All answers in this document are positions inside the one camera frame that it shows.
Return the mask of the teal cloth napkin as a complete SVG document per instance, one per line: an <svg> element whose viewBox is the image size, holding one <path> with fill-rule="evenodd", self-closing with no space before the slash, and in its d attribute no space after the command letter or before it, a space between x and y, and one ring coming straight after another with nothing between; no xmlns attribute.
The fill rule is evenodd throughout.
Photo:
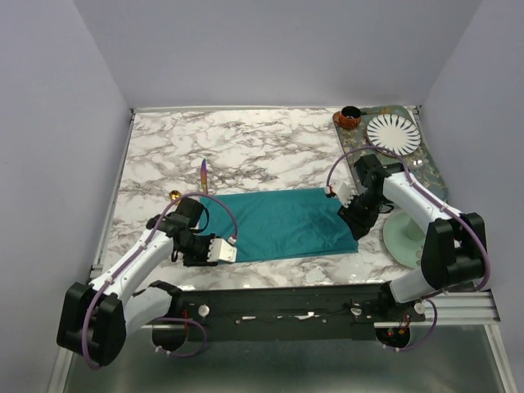
<svg viewBox="0 0 524 393"><path fill-rule="evenodd" d="M237 262L356 253L359 243L337 215L341 204L322 188L217 197L238 226Z"/></svg>

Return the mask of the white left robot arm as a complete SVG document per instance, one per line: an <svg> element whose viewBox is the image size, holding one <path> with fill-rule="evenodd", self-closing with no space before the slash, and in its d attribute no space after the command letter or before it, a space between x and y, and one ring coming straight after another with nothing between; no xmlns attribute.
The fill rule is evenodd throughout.
<svg viewBox="0 0 524 393"><path fill-rule="evenodd" d="M171 201L149 219L145 231L114 266L88 284L76 282L65 294L56 343L84 357L98 370L112 363L127 336L149 322L179 324L185 332L205 328L183 308L183 292L163 281L146 289L140 284L166 259L183 265L216 266L236 258L234 245L197 228L208 209L193 192Z"/></svg>

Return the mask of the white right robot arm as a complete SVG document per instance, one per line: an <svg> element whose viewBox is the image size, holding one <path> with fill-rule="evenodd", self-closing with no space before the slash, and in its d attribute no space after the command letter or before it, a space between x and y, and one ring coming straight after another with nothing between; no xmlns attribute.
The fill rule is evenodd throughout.
<svg viewBox="0 0 524 393"><path fill-rule="evenodd" d="M400 278L382 285L378 314L388 321L406 311L406 303L434 296L450 287L478 281L485 286L490 276L486 229L477 213L464 214L426 189L402 163L384 165L374 155L361 156L355 172L363 192L354 195L344 183L327 183L327 197L341 204L338 216L354 239L366 236L386 203L405 212L424 236L420 265Z"/></svg>

